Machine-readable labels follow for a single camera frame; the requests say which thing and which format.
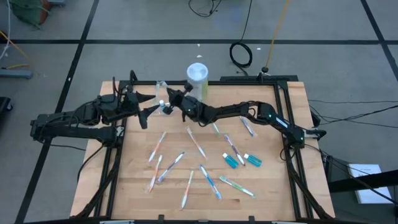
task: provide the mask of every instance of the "gray floor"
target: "gray floor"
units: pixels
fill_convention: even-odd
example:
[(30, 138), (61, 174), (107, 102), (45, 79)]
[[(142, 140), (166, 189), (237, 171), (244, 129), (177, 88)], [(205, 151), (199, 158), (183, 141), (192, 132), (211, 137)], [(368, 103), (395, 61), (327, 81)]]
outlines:
[[(204, 0), (193, 2), (195, 8), (206, 4)], [(65, 7), (52, 10), (41, 30), (13, 16), (11, 37), (80, 39), (92, 3), (93, 0), (67, 0)], [(368, 0), (368, 4), (384, 38), (397, 40), (398, 2)], [(283, 1), (253, 0), (245, 38), (270, 39), (283, 5)], [(249, 1), (224, 0), (218, 12), (204, 19), (189, 10), (187, 0), (100, 0), (88, 39), (238, 39), (248, 6)], [(7, 29), (6, 12), (2, 0), (2, 30)], [(359, 0), (301, 0), (292, 1), (289, 6), (278, 39), (377, 40), (377, 37)], [(264, 65), (269, 45), (249, 46), (254, 61), (247, 71), (255, 75)], [(77, 45), (20, 44), (19, 47), (31, 57), (34, 77), (30, 80), (0, 79), (0, 95), (11, 97), (15, 104), (0, 129), (0, 223), (15, 221), (41, 150), (41, 145), (29, 137), (29, 121), (40, 113), (54, 112)], [(136, 71), (140, 80), (181, 80), (191, 63), (202, 62), (209, 68), (210, 80), (237, 75), (228, 49), (229, 44), (86, 44), (64, 110), (92, 100), (103, 80), (110, 80), (112, 76), (127, 79), (130, 69)], [(390, 45), (389, 49), (397, 58), (398, 45)], [(15, 49), (7, 52), (0, 67), (25, 62)], [(246, 60), (244, 51), (236, 49), (234, 53), (238, 60)], [(314, 100), (398, 100), (398, 82), (380, 45), (276, 45), (270, 73), (298, 75), (305, 82), (308, 97)], [(392, 105), (311, 104), (321, 114), (339, 118)], [(396, 110), (390, 110), (360, 121), (398, 126), (396, 114)], [(398, 169), (394, 140), (398, 129), (345, 122), (323, 128), (328, 131), (320, 142), (324, 151), (346, 161), (380, 164), (384, 171)], [(86, 145), (86, 141), (76, 139), (55, 142), (78, 147)], [(76, 173), (82, 160), (81, 151), (50, 149), (26, 222), (68, 217)], [(341, 217), (355, 217), (338, 209), (336, 213)]]

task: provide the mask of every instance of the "concrete floor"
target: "concrete floor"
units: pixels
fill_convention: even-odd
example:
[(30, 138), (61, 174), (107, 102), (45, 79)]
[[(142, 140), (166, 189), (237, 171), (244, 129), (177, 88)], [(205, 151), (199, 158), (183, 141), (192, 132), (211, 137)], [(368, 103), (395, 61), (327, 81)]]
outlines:
[[(193, 7), (206, 4), (193, 1)], [(398, 39), (398, 1), (367, 0), (386, 40)], [(12, 17), (13, 39), (79, 40), (94, 0), (67, 0), (56, 7), (41, 30)], [(245, 39), (270, 39), (284, 2), (253, 0)], [(187, 0), (99, 0), (88, 40), (238, 39), (246, 21), (249, 1), (224, 0), (209, 18), (194, 15)], [(7, 8), (0, 1), (0, 29), (7, 30)], [(284, 40), (377, 40), (360, 0), (292, 1), (278, 39)], [(251, 44), (255, 75), (267, 58), (269, 45)], [(34, 77), (30, 80), (0, 79), (0, 96), (13, 99), (15, 108), (0, 129), (0, 223), (14, 223), (32, 176), (41, 145), (29, 137), (30, 120), (40, 113), (53, 113), (60, 98), (77, 44), (20, 44), (31, 57)], [(389, 45), (398, 57), (398, 45)], [(210, 80), (237, 75), (229, 59), (229, 44), (86, 44), (63, 110), (73, 110), (92, 100), (101, 82), (127, 79), (134, 69), (140, 80), (185, 79), (193, 62), (206, 64)], [(0, 67), (24, 63), (14, 48)], [(247, 60), (236, 49), (237, 60)], [(280, 44), (270, 65), (273, 75), (298, 75), (308, 97), (325, 101), (398, 100), (397, 78), (380, 45)], [(393, 104), (326, 105), (311, 103), (323, 115), (344, 118)], [(359, 121), (398, 126), (396, 110)], [(398, 129), (338, 122), (323, 127), (328, 134), (322, 149), (337, 158), (356, 163), (380, 164), (382, 170), (398, 169), (395, 137)], [(56, 139), (56, 143), (85, 147), (79, 139)], [(67, 218), (76, 187), (76, 174), (83, 152), (52, 147), (25, 222)], [(349, 213), (339, 212), (341, 217)], [(393, 218), (383, 223), (394, 222)]]

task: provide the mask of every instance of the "wooden tabletop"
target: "wooden tabletop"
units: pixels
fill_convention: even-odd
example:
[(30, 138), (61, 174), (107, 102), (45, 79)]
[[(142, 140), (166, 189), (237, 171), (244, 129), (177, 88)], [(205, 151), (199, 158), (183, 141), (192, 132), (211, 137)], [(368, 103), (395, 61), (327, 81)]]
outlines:
[[(290, 100), (297, 125), (312, 127), (308, 100), (302, 82), (289, 82)], [(154, 94), (152, 85), (134, 87), (143, 94)], [(183, 86), (172, 86), (183, 89)], [(101, 94), (112, 93), (111, 82), (104, 82)], [(165, 90), (159, 98), (167, 101)], [(274, 89), (270, 86), (209, 86), (205, 103), (212, 106), (230, 105), (241, 101), (263, 101), (276, 108)], [(141, 104), (141, 108), (151, 106), (152, 102)], [(256, 138), (250, 137), (239, 118), (221, 119), (216, 122), (220, 132), (228, 133), (232, 142), (241, 151), (255, 155), (262, 160), (262, 166), (251, 164), (230, 168), (222, 158), (224, 152), (231, 156), (234, 153), (222, 137), (218, 137), (212, 126), (204, 128), (190, 121), (182, 122), (178, 108), (170, 115), (154, 113), (148, 119), (148, 128), (143, 130), (136, 117), (129, 118), (124, 137), (124, 146), (119, 170), (118, 184), (113, 207), (113, 219), (156, 220), (158, 215), (165, 215), (166, 220), (248, 220), (254, 215), (261, 220), (295, 220), (286, 164), (279, 158), (282, 149), (280, 132), (271, 126), (252, 124)], [(205, 160), (187, 134), (190, 126), (199, 145), (208, 159)], [(148, 158), (162, 133), (167, 134), (159, 147), (155, 159), (148, 164)], [(318, 147), (315, 140), (306, 141)], [(100, 143), (90, 140), (85, 159), (100, 147)], [(76, 215), (92, 198), (99, 186), (105, 151), (101, 151), (81, 172), (71, 215)], [(157, 158), (163, 155), (158, 176), (181, 153), (185, 155), (161, 184), (155, 184), (148, 194), (147, 188), (154, 174)], [(302, 159), (307, 177), (308, 188), (318, 203), (334, 216), (330, 193), (318, 151), (306, 147), (302, 149)], [(223, 199), (218, 200), (205, 176), (200, 172), (203, 164), (220, 191)], [(194, 170), (187, 204), (180, 210), (182, 197), (187, 186), (190, 171)], [(252, 198), (231, 186), (221, 182), (219, 176), (241, 184), (256, 195)], [(302, 194), (297, 188), (301, 214), (305, 216)], [(104, 195), (102, 206), (106, 208), (108, 191)]]

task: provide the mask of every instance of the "wooden table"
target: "wooden table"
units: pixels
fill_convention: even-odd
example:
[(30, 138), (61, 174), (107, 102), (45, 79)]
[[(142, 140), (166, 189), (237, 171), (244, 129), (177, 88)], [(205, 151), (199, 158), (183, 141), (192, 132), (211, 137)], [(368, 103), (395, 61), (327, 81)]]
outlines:
[[(302, 82), (288, 82), (290, 100), (297, 125), (312, 127), (307, 96)], [(152, 85), (136, 85), (137, 91), (143, 94), (154, 94)], [(172, 86), (183, 89), (183, 86)], [(112, 93), (111, 82), (104, 82), (101, 94)], [(167, 99), (163, 90), (161, 99)], [(205, 103), (212, 106), (230, 105), (247, 100), (258, 100), (270, 103), (276, 108), (274, 89), (270, 86), (209, 86), (208, 99)], [(151, 106), (151, 102), (141, 104), (141, 108)], [(242, 154), (253, 154), (260, 158), (261, 167), (248, 164), (238, 169), (230, 168), (222, 158), (227, 152), (234, 155), (224, 138), (218, 137), (211, 125), (201, 128), (187, 118), (183, 123), (181, 111), (176, 109), (172, 115), (153, 114), (148, 119), (148, 128), (143, 130), (136, 117), (129, 118), (124, 137), (124, 147), (119, 170), (118, 184), (114, 199), (112, 219), (156, 220), (158, 215), (165, 215), (166, 220), (248, 220), (254, 215), (261, 220), (295, 220), (286, 164), (279, 158), (282, 149), (280, 132), (271, 126), (252, 124), (258, 137), (250, 137), (239, 118), (221, 119), (216, 122), (222, 133), (228, 133), (231, 140)], [(190, 126), (199, 144), (204, 148), (206, 161), (196, 148), (185, 128)], [(155, 159), (148, 164), (148, 158), (162, 132), (167, 131)], [(318, 147), (315, 140), (307, 144)], [(90, 156), (100, 143), (90, 140), (85, 159)], [(156, 184), (152, 193), (146, 192), (154, 174), (154, 167), (159, 155), (163, 155), (159, 173), (171, 164), (181, 153), (185, 156), (167, 175), (161, 184)], [(105, 150), (100, 152), (83, 169), (77, 186), (71, 215), (82, 210), (98, 189)], [(302, 159), (307, 177), (308, 188), (319, 204), (334, 216), (330, 193), (318, 151), (308, 147), (302, 149)], [(203, 164), (223, 196), (217, 200), (204, 175), (198, 170)], [(187, 204), (180, 210), (180, 204), (188, 182), (190, 171), (194, 170)], [(224, 175), (252, 191), (256, 198), (222, 183), (218, 177)], [(297, 188), (300, 199), (301, 214), (305, 216), (302, 194)], [(104, 208), (108, 193), (104, 195)]]

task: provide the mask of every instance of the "clear plastic container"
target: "clear plastic container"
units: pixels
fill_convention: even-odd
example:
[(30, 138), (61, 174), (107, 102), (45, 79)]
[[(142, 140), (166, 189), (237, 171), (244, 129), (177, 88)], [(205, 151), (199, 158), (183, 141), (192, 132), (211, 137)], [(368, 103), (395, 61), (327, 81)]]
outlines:
[(207, 97), (209, 70), (202, 63), (193, 63), (187, 69), (188, 82), (193, 86), (190, 96), (202, 101)]

